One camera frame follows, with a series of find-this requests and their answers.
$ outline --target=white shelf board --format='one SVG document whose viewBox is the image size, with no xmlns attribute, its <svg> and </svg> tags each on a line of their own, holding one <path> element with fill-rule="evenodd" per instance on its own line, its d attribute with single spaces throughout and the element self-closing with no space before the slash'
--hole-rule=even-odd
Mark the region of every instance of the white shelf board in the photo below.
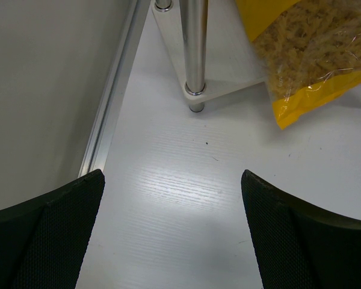
<svg viewBox="0 0 361 289">
<path fill-rule="evenodd" d="M 210 0 L 206 48 L 206 91 L 200 96 L 185 90 L 186 73 L 179 0 L 170 11 L 151 6 L 180 86 L 189 104 L 198 104 L 263 82 L 264 71 L 247 39 L 234 0 Z"/>
</svg>

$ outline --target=metal ring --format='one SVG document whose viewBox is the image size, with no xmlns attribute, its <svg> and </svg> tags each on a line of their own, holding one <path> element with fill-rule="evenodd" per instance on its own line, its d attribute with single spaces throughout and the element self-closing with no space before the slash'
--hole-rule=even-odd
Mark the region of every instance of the metal ring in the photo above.
<svg viewBox="0 0 361 289">
<path fill-rule="evenodd" d="M 190 90 L 190 88 L 188 87 L 187 82 L 186 82 L 186 83 L 185 83 L 185 90 L 186 90 L 186 92 L 187 92 L 189 95 L 198 96 L 198 95 L 201 95 L 202 93 L 204 93 L 204 92 L 206 91 L 206 83 L 205 83 L 205 85 L 203 86 L 202 91 L 200 91 L 200 92 L 192 92 L 192 91 Z"/>
<path fill-rule="evenodd" d="M 174 6 L 174 0 L 171 1 L 170 6 L 168 6 L 167 8 L 160 8 L 155 3 L 155 10 L 158 11 L 158 12 L 168 12 L 168 11 L 171 10 L 171 8 L 173 8 L 173 6 Z"/>
</svg>

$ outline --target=yellow plastic bag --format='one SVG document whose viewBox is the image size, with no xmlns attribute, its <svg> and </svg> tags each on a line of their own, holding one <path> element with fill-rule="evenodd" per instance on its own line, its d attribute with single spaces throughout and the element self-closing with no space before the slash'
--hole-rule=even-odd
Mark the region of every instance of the yellow plastic bag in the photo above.
<svg viewBox="0 0 361 289">
<path fill-rule="evenodd" d="M 236 0 L 283 129 L 361 83 L 361 0 Z"/>
</svg>

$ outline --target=gray panel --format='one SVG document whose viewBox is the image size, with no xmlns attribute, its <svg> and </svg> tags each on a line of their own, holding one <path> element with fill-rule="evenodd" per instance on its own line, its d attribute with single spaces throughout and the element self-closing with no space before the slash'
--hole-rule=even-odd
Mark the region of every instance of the gray panel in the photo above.
<svg viewBox="0 0 361 289">
<path fill-rule="evenodd" d="M 130 4 L 0 0 L 0 209 L 77 177 Z"/>
</svg>

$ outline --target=metal pole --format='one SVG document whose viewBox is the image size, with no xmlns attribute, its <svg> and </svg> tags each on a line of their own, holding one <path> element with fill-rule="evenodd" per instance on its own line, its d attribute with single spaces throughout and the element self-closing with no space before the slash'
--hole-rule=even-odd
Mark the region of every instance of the metal pole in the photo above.
<svg viewBox="0 0 361 289">
<path fill-rule="evenodd" d="M 186 91 L 203 93 L 206 66 L 208 0 L 179 0 L 184 39 Z"/>
<path fill-rule="evenodd" d="M 172 0 L 155 0 L 155 8 L 161 12 L 169 11 L 172 4 Z"/>
</svg>

